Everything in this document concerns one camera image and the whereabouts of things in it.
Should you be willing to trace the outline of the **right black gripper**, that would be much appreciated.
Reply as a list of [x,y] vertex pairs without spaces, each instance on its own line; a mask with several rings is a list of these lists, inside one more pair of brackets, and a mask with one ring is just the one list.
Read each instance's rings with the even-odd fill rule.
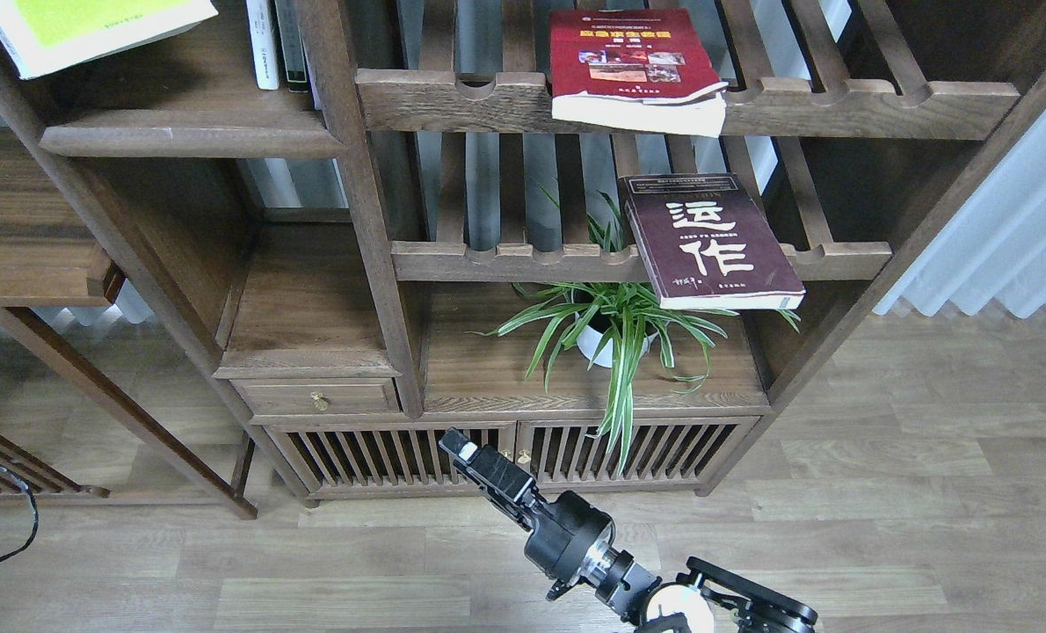
[[552,502],[544,499],[530,473],[494,447],[479,448],[456,428],[444,433],[439,448],[496,508],[530,533],[527,560],[555,581],[548,600],[579,584],[602,585],[616,558],[610,514],[572,491]]

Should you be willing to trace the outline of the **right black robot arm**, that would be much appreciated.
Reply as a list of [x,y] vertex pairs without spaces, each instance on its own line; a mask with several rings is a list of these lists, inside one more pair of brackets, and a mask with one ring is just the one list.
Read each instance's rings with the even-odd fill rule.
[[613,548],[610,514],[574,491],[544,499],[530,473],[458,429],[449,429],[439,448],[496,508],[530,533],[524,553],[554,580],[548,600],[582,584],[594,586],[597,600],[638,632],[712,632],[713,605],[731,612],[740,632],[815,630],[819,615],[803,602],[698,557],[687,559],[687,573],[666,584],[627,550]]

